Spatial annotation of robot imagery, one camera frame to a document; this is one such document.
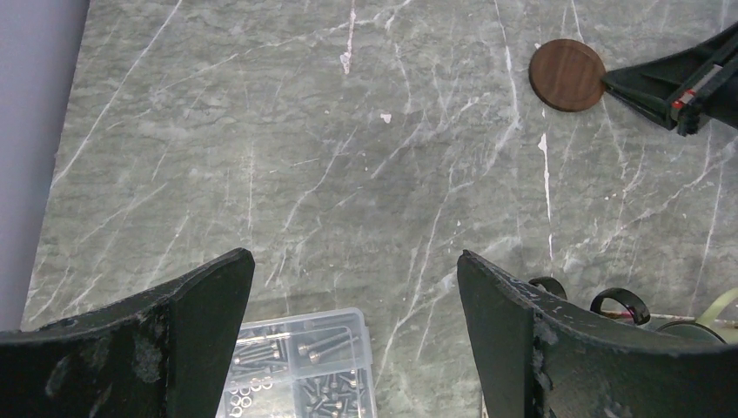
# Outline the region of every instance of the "round wooden disc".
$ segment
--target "round wooden disc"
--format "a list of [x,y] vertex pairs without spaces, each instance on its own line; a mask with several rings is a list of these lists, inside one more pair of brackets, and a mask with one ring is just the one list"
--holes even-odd
[[528,76],[535,94],[558,111],[584,111],[605,92],[605,65],[592,48],[573,39],[556,39],[531,58]]

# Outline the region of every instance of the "gray marble countertop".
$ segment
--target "gray marble countertop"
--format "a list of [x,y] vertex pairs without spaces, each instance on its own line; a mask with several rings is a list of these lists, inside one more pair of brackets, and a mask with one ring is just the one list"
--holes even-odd
[[243,246],[246,320],[358,307],[380,416],[477,416],[462,249],[582,306],[618,286],[697,314],[736,282],[738,132],[683,138],[610,97],[553,111],[536,45],[616,69],[736,19],[731,0],[95,1],[24,329]]

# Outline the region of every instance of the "purple wall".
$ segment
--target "purple wall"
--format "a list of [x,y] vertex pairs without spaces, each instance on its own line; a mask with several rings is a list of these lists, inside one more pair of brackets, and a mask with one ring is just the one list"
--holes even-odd
[[0,1],[0,331],[23,316],[89,3]]

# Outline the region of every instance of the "metal screw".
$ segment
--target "metal screw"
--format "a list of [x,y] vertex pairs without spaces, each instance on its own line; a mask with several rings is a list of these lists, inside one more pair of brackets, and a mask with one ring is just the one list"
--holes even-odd
[[241,364],[241,363],[253,363],[255,361],[262,361],[262,360],[279,360],[281,357],[281,354],[279,354],[279,351],[268,351],[265,353],[260,354],[254,354],[254,355],[242,355],[239,357],[236,357],[233,359],[233,364]]
[[239,378],[255,376],[257,374],[269,374],[271,372],[270,368],[268,367],[258,368],[258,369],[236,367],[233,369],[233,371],[234,372],[246,372],[246,373],[238,373]]
[[273,351],[279,348],[279,344],[273,342],[269,345],[263,344],[251,344],[250,346],[237,347],[235,350],[236,355],[252,355],[257,353],[264,353],[267,351]]
[[336,408],[341,409],[341,407],[344,406],[344,403],[342,401],[336,401],[334,403],[324,403],[323,408]]
[[351,386],[351,388],[356,388],[356,381],[354,379],[349,379],[348,377],[342,374],[339,374],[339,379],[348,383],[348,385]]
[[300,353],[300,355],[307,355],[308,353],[310,353],[311,350],[315,348],[322,347],[325,344],[330,344],[334,341],[342,340],[348,336],[349,336],[349,332],[345,331],[340,334],[332,335],[324,340],[315,341],[312,344],[298,344],[298,353]]
[[320,400],[318,401],[318,403],[316,403],[315,405],[312,406],[312,412],[318,412],[318,410],[320,409],[320,407],[323,406],[323,402],[325,402],[325,398],[320,398]]
[[306,384],[301,385],[303,393],[307,396],[307,402],[308,403],[315,403],[318,401],[318,396],[311,393],[310,387],[308,387]]
[[338,418],[338,416],[339,416],[339,411],[332,411],[331,412],[331,411],[329,411],[328,409],[325,409],[325,408],[321,408],[318,412],[320,413],[320,416],[330,416],[332,418]]
[[327,348],[327,349],[325,349],[323,351],[311,351],[310,352],[310,355],[309,355],[310,356],[310,362],[312,364],[318,364],[320,362],[320,358],[321,357],[326,356],[326,355],[331,354],[331,353],[334,353],[336,351],[339,351],[343,347],[351,346],[353,344],[353,342],[356,341],[356,340],[358,340],[358,339],[359,339],[359,337],[356,336],[356,337],[351,338],[350,340],[343,341],[343,342],[341,342],[339,344],[336,344],[333,347],[329,347],[329,348]]

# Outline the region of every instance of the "plastic storage box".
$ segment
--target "plastic storage box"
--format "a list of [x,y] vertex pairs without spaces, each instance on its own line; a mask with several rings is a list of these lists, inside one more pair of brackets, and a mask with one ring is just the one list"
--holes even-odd
[[374,418],[371,366],[356,308],[244,324],[218,418]]

